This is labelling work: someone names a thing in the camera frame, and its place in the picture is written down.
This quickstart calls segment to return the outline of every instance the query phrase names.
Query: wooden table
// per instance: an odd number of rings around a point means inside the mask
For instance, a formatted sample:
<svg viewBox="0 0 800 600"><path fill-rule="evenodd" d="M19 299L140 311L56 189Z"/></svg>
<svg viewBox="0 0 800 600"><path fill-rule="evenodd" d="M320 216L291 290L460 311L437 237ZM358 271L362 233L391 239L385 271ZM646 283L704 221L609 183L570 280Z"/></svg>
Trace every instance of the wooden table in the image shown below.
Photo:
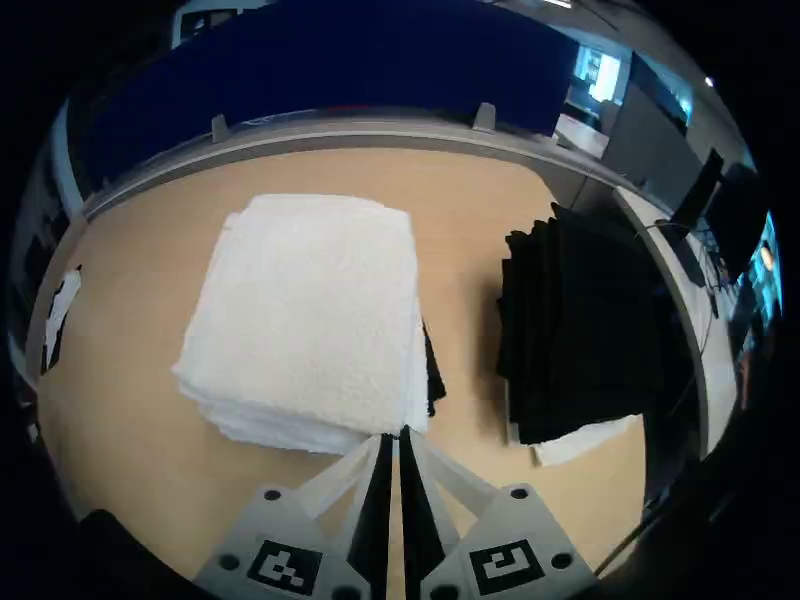
<svg viewBox="0 0 800 600"><path fill-rule="evenodd" d="M422 311L448 392L427 438L495 485L532 483L596 566L639 522L643 430L558 467L536 467L529 449L506 447L503 380L494 373L504 238L551 216L553 198L532 171L466 155L348 149L253 159L161 185L91 223L71 259L83 265L83 285L61 359L40 381L43 435L75 502L112 511L191 578L260 484L296 486L335 460L224 438L170 372L225 217L278 192L360 196L411 214ZM323 518L325 531L335 530L341 508ZM396 598L399 510L395 494ZM474 519L453 511L464 533Z"/></svg>

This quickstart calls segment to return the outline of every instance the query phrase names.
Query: white cloth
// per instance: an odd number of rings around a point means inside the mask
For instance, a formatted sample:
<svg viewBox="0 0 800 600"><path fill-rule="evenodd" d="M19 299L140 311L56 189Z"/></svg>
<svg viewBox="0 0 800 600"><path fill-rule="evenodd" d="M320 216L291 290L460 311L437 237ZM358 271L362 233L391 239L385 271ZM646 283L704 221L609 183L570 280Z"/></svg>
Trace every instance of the white cloth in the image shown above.
<svg viewBox="0 0 800 600"><path fill-rule="evenodd" d="M635 420L636 415L628 415L614 421L591 423L555 440L533 444L536 458L544 467L560 465L622 434Z"/></svg>
<svg viewBox="0 0 800 600"><path fill-rule="evenodd" d="M53 298L53 308L50 315L47 317L45 324L44 343L47 351L47 366L50 366L50 361L53 360L53 351L56 348L56 341L58 340L58 330L67 318L67 311L72 306L72 301L78 295L78 290L81 289L81 273L78 270L69 271L64 274L64 279L61 282L61 288L56 292Z"/></svg>
<svg viewBox="0 0 800 600"><path fill-rule="evenodd" d="M183 350L181 391L233 439L346 452L427 429L407 213L343 196L256 196L228 217Z"/></svg>

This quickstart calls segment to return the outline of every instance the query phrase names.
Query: stack of black cloths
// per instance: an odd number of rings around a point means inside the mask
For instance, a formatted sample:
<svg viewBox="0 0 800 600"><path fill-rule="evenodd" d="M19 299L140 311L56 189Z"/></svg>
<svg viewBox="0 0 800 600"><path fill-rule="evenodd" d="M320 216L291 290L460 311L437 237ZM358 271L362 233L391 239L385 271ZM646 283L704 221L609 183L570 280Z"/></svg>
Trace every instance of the stack of black cloths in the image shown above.
<svg viewBox="0 0 800 600"><path fill-rule="evenodd" d="M624 228L553 211L506 237L497 370L523 444L646 412L663 388L644 251Z"/></svg>

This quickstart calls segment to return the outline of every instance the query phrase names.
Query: office desk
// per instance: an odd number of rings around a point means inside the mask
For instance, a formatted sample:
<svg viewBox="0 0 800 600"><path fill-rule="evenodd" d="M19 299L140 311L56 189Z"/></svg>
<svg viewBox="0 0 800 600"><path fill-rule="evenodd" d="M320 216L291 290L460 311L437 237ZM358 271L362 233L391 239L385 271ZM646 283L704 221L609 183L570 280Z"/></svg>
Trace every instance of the office desk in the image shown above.
<svg viewBox="0 0 800 600"><path fill-rule="evenodd" d="M257 158L158 185L92 221L69 265L83 264L82 287L61 359L39 383L42 434L73 497L113 512L191 578L259 485L295 487L333 462L223 437L170 372L226 216L256 194L292 192L361 196L411 214L422 312L447 385L427 439L494 485L531 483L596 567L639 523L643 428L557 467L507 447L495 374L505 236L551 216L553 196L529 169L464 154L359 148ZM397 491L389 598L403 597ZM474 519L448 498L463 533Z"/></svg>
<svg viewBox="0 0 800 600"><path fill-rule="evenodd" d="M700 453L706 456L725 432L736 402L736 377L726 319L731 314L731 299L724 292L714 292L719 315L715 317L708 298L710 286L700 288L689 280L659 228L645 229L669 216L641 196L620 187L614 189L614 198L652 253L675 300L686 335L694 342L689 346L700 397ZM693 235L686 239L698 257L706 281L716 284L717 275L702 244Z"/></svg>
<svg viewBox="0 0 800 600"><path fill-rule="evenodd" d="M570 150L578 150L600 160L608 145L608 136L584 125L568 115L560 115L556 123L558 141Z"/></svg>

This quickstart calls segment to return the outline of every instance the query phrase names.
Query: monitor stand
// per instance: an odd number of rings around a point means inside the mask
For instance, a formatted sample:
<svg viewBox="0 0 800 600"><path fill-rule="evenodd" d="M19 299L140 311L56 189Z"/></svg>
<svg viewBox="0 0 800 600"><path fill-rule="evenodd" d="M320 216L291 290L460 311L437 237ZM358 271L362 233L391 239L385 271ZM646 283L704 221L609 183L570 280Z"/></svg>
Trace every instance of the monitor stand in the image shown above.
<svg viewBox="0 0 800 600"><path fill-rule="evenodd" d="M700 261L697 260L691 246L689 246L689 242L686 241L686 236L681 235L686 232L678 231L676 227L670 227L670 222L664 219L656 221L658 225L662 223L665 227L659 227L659 229L675 251L675 255L678 257L678 261L681 263L683 270L686 271L686 274L689 276L689 281L697 287L705 287L706 278L705 275L703 275L703 269L700 267Z"/></svg>

